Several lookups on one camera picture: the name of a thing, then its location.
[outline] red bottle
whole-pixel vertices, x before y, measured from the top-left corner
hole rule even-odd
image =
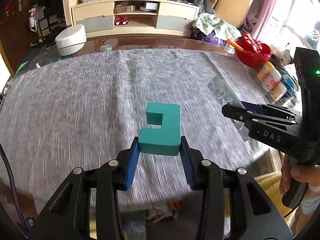
[[[122,23],[122,18],[121,17],[116,17],[115,18],[115,25],[120,25]]]
[[[128,22],[129,22],[129,19],[127,16],[122,18],[122,25],[126,25],[126,24],[128,24]]]

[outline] silver screw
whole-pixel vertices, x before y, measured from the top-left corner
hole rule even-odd
[[[244,174],[247,173],[247,170],[244,169],[244,168],[239,168],[239,169],[238,169],[238,173],[241,174],[241,175],[244,175]]]
[[[73,169],[73,174],[76,174],[76,175],[77,175],[77,174],[80,174],[81,172],[82,172],[82,169],[79,168],[79,167]]]
[[[109,165],[110,166],[117,166],[119,163],[118,163],[118,161],[117,160],[111,160],[111,161],[109,161]]]
[[[209,160],[203,160],[201,163],[203,166],[210,166],[211,165],[211,161],[209,161]]]

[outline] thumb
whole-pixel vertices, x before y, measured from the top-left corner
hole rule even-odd
[[[299,165],[291,169],[292,177],[300,182],[307,182],[313,187],[320,186],[320,166]]]

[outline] white stool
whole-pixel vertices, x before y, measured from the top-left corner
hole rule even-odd
[[[86,41],[87,37],[82,24],[66,28],[56,37],[57,48],[61,56],[77,52],[82,49]]]

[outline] human hand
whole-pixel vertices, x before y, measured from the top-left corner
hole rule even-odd
[[[284,161],[281,167],[281,180],[280,180],[280,192],[286,193],[290,189],[292,178],[296,181],[307,182],[313,187],[320,186],[320,166],[304,166],[298,165],[292,169],[289,167],[289,156],[284,156]],[[305,198],[312,198],[320,195],[320,192],[313,192],[308,188]]]

